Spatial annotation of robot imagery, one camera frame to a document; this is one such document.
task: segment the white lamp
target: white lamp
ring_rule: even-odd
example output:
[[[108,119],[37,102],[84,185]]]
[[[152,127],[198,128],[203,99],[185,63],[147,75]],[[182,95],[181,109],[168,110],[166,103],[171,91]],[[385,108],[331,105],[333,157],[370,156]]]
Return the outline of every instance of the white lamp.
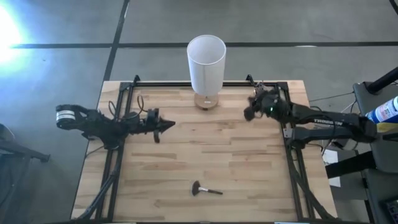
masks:
[[[195,104],[203,109],[214,108],[223,87],[226,47],[213,35],[201,35],[188,44],[187,54]]]

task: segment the wooden lamp base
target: wooden lamp base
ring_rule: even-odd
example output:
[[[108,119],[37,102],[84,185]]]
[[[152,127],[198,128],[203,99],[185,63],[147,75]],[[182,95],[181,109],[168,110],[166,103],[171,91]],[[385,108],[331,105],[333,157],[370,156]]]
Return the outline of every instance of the wooden lamp base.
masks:
[[[210,110],[217,106],[218,95],[215,96],[201,96],[195,93],[195,105],[202,110]]]

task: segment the wooden tabletop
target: wooden tabletop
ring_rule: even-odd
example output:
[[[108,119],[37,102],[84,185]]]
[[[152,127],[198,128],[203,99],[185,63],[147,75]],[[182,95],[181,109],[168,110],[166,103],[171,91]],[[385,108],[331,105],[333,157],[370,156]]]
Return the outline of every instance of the wooden tabletop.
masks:
[[[291,100],[308,105],[303,81],[287,82]],[[99,99],[98,109],[110,118],[108,101],[116,104],[119,84],[104,82]],[[296,221],[280,124],[265,116],[250,123],[243,117],[252,91],[251,87],[224,87],[219,105],[202,111],[195,107],[191,88],[135,88],[132,110],[138,109],[136,96],[141,94],[145,109],[160,108],[161,116],[176,125],[160,135],[160,144],[154,143],[152,133],[127,137],[114,221]],[[101,145],[101,141],[90,142],[88,152]],[[102,149],[86,158],[73,218],[98,193],[105,157]],[[312,192],[336,216],[320,149],[307,146],[303,157]],[[195,180],[224,195],[192,196]]]

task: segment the white cylindrical lampshade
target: white cylindrical lampshade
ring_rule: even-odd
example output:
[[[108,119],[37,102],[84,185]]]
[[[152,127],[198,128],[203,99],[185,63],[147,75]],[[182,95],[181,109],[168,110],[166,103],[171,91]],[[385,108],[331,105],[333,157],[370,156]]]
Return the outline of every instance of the white cylindrical lampshade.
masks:
[[[192,88],[202,96],[213,96],[223,87],[226,47],[213,35],[201,35],[188,44]]]

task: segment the gray floor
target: gray floor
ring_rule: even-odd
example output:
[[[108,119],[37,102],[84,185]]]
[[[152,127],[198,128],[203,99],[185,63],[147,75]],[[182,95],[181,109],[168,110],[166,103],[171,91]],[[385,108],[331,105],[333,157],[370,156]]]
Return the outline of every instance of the gray floor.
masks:
[[[0,2],[18,30],[17,44],[110,44],[122,5],[123,0]],[[120,42],[188,42],[200,34],[226,42],[396,41],[397,22],[388,0],[131,0]],[[0,123],[20,144],[51,154],[47,164],[32,162],[15,200],[19,213],[9,223],[69,219],[87,140],[79,131],[55,126],[55,107],[96,107],[110,51],[15,49],[2,55]],[[136,74],[143,80],[188,80],[185,54],[185,49],[118,49],[110,80]],[[228,48],[225,79],[250,73],[255,79],[305,80],[314,100],[351,92],[353,83],[375,80],[397,61],[398,47],[391,46]],[[353,100],[350,95],[312,105],[341,111]],[[346,215],[357,210],[355,203],[336,204],[340,217],[360,220],[362,212]]]

